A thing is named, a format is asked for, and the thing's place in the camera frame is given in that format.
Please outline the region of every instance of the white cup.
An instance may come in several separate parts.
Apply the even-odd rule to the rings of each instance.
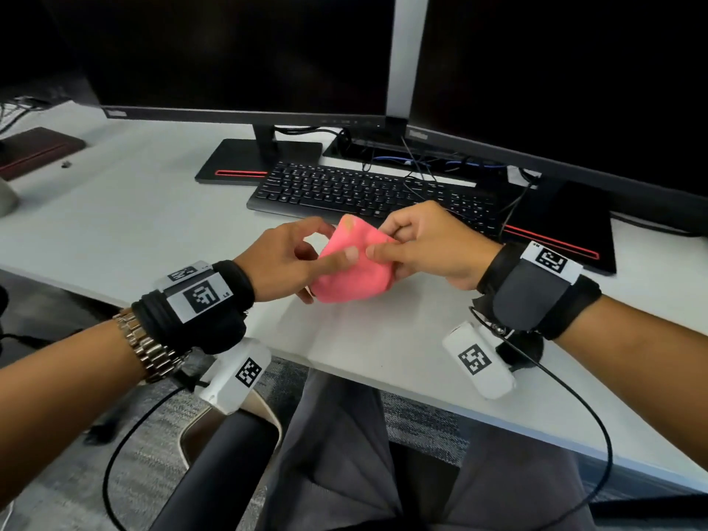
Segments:
[[[20,198],[15,194],[15,190],[5,179],[0,179],[0,217],[11,213],[19,202]]]

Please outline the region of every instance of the white sensor device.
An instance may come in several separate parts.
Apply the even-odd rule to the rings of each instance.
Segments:
[[[234,348],[216,356],[194,394],[226,415],[234,413],[270,365],[270,349],[257,339],[244,338]]]
[[[465,321],[442,340],[447,353],[485,399],[498,399],[516,387],[516,379],[496,347]]]

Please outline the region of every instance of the space bar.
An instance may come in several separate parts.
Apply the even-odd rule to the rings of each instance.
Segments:
[[[341,203],[330,203],[329,201],[318,201],[317,199],[301,199],[301,207],[312,207],[313,209],[336,210],[337,212],[347,212]]]

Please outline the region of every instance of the keyboard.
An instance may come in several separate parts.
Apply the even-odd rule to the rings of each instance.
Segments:
[[[279,162],[246,206],[252,210],[305,218],[322,216],[337,223],[355,214],[378,227],[395,210],[431,199],[490,238],[499,234],[493,194],[471,187],[419,178]]]

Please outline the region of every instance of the pink pouch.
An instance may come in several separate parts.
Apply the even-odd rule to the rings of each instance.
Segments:
[[[347,270],[319,277],[310,285],[312,293],[320,302],[338,303],[364,300],[390,289],[394,281],[393,263],[374,263],[365,253],[368,246],[384,242],[395,240],[357,216],[342,216],[337,230],[319,256],[356,246],[359,261]]]

